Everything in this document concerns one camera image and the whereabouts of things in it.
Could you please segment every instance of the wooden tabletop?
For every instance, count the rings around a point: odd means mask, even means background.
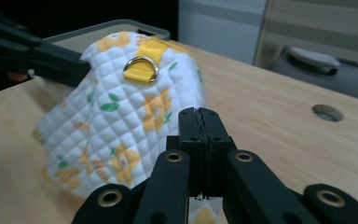
[[[189,49],[209,108],[238,148],[256,153],[290,189],[325,183],[358,200],[358,99]],[[0,91],[0,223],[70,223],[83,203],[41,176],[46,155],[32,131],[54,105],[34,80]],[[334,107],[343,120],[320,119],[315,105]]]

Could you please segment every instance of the quilted fabric bag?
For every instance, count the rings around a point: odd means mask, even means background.
[[[34,131],[44,175],[83,198],[108,183],[131,189],[178,134],[178,112],[207,107],[200,69],[186,50],[132,32],[100,39],[81,59],[89,73]],[[190,223],[213,223],[220,203],[190,200]]]

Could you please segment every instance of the white quilted fabric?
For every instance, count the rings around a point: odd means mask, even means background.
[[[48,155],[45,175],[75,195],[88,197],[107,183],[133,188],[143,182],[167,135],[177,135],[178,112],[207,107],[200,70],[186,53],[165,50],[152,85],[122,76],[147,38],[121,32],[90,45],[82,55],[91,65],[88,75],[37,124],[35,136]],[[215,217],[219,208],[220,202],[192,203],[190,222],[199,223],[199,210]]]

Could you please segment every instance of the yellow strap tab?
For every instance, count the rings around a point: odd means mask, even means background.
[[[150,38],[138,48],[135,58],[145,56],[153,60],[155,64],[159,65],[162,54],[169,47],[170,46],[162,40]],[[155,68],[152,63],[146,60],[139,60],[132,63],[124,72],[124,78],[127,80],[145,85],[149,85],[154,76]]]

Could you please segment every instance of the black mechanical arm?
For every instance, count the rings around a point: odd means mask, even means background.
[[[45,43],[0,13],[0,91],[15,84],[7,72],[27,74],[29,69],[38,76],[76,87],[90,65],[80,60],[79,53]]]
[[[167,137],[152,175],[134,189],[94,190],[73,224],[186,223],[190,198],[222,197],[228,223],[358,223],[358,202],[325,184],[303,194],[287,188],[253,152],[237,150],[206,108],[179,113],[179,135]]]

